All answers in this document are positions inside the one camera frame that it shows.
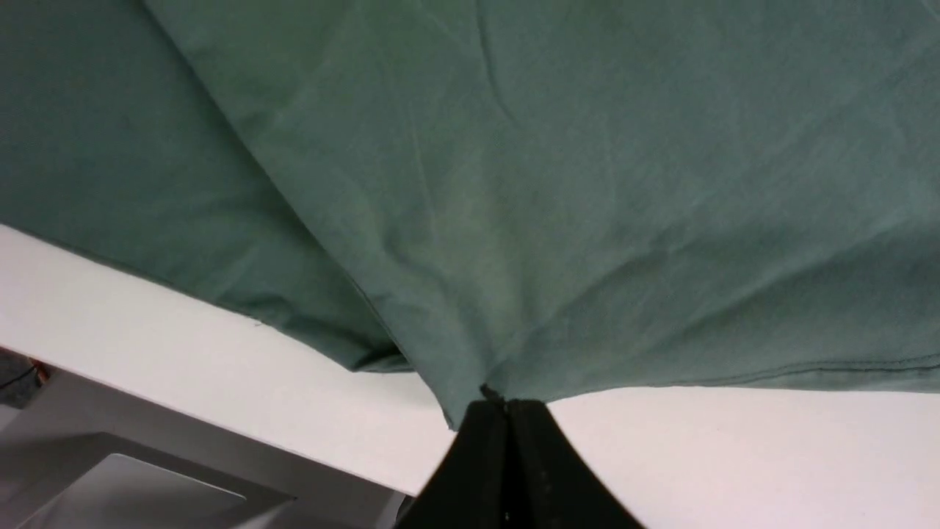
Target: teal t-shirt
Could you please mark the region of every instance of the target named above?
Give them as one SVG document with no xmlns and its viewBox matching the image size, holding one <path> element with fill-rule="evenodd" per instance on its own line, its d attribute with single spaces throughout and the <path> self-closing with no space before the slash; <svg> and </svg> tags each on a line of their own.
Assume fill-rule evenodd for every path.
<svg viewBox="0 0 940 529">
<path fill-rule="evenodd" d="M 940 389 L 934 0 L 58 4 L 0 8 L 0 221 L 452 423 L 484 382 Z"/>
</svg>

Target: wire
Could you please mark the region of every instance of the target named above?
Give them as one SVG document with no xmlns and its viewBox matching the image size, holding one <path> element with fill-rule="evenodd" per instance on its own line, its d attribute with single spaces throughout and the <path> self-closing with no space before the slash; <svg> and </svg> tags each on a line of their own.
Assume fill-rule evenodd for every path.
<svg viewBox="0 0 940 529">
<path fill-rule="evenodd" d="M 35 365 L 34 365 L 33 367 L 30 367 L 29 369 L 27 369 L 26 372 L 23 373 L 22 375 L 19 375 L 18 377 L 13 378 L 13 379 L 12 379 L 11 381 L 9 381 L 9 382 L 4 382 L 2 385 L 0 385 L 0 392 L 2 392 L 3 390 L 5 390 L 6 388 L 12 386 L 13 384 L 16 384 L 16 383 L 19 382 L 20 380 L 23 380 L 24 378 L 29 377 L 29 375 L 30 375 L 32 372 L 34 372 L 34 371 L 36 371 L 36 366 L 35 366 Z"/>
</svg>

